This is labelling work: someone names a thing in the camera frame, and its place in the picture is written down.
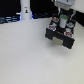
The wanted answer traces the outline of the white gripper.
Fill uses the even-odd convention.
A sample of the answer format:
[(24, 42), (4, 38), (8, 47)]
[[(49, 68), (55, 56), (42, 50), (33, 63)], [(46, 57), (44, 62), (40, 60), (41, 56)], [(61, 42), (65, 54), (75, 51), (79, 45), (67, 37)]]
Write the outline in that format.
[(54, 5), (60, 7), (64, 10), (69, 10), (70, 7), (74, 4), (74, 0), (55, 0)]

